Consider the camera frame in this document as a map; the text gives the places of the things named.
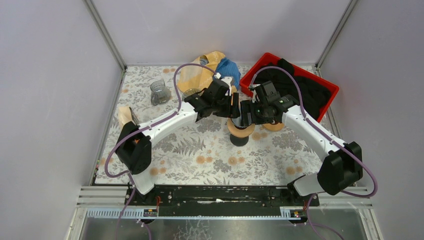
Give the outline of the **wooden ring holder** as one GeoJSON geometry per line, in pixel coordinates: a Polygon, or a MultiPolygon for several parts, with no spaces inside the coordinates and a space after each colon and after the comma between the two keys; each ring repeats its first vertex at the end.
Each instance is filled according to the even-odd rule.
{"type": "Polygon", "coordinates": [[[283,123],[265,123],[262,126],[272,132],[281,131],[285,127],[283,123]]]}
{"type": "Polygon", "coordinates": [[[232,118],[227,119],[227,128],[231,135],[237,137],[237,138],[246,138],[249,137],[255,130],[256,125],[251,124],[248,127],[245,128],[238,128],[233,123],[232,118]]]}

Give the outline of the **white paper coffee filter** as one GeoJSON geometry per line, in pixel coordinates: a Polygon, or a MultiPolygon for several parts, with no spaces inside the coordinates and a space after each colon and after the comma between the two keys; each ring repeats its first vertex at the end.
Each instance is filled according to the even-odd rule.
{"type": "Polygon", "coordinates": [[[243,124],[242,118],[241,117],[237,117],[237,118],[232,118],[231,119],[232,124],[239,129],[244,129],[246,128],[243,124]]]}

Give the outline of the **dark glass carafe red rim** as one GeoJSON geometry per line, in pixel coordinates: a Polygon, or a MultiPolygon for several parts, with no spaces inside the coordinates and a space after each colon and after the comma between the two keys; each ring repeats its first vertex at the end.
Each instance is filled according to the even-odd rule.
{"type": "Polygon", "coordinates": [[[249,142],[249,136],[238,137],[233,134],[229,136],[230,142],[236,147],[245,146],[249,142]]]}

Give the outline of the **clear glass pitcher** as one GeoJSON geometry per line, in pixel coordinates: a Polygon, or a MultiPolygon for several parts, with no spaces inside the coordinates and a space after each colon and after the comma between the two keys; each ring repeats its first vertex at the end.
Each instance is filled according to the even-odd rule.
{"type": "Polygon", "coordinates": [[[150,85],[151,90],[151,103],[153,106],[161,105],[167,103],[171,98],[171,91],[166,86],[163,79],[154,81],[150,85]]]}

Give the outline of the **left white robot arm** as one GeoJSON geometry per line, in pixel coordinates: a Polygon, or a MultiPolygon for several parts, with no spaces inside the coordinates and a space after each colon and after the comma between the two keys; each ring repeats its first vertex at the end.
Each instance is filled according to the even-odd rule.
{"type": "Polygon", "coordinates": [[[136,199],[144,206],[155,200],[155,184],[151,178],[152,148],[178,129],[211,115],[237,118],[238,93],[232,89],[232,77],[214,80],[210,85],[187,96],[176,111],[171,111],[151,123],[136,125],[129,120],[123,125],[114,153],[126,166],[131,184],[137,190],[136,199]]]}

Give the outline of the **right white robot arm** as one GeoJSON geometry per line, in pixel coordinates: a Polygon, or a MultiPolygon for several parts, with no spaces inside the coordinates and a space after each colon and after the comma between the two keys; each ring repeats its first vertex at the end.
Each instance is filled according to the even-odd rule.
{"type": "Polygon", "coordinates": [[[336,195],[363,177],[362,149],[356,142],[346,143],[311,117],[291,95],[280,96],[271,81],[257,84],[251,100],[242,100],[240,125],[281,123],[293,130],[319,157],[317,173],[301,176],[287,187],[287,201],[301,205],[318,192],[336,195]]]}

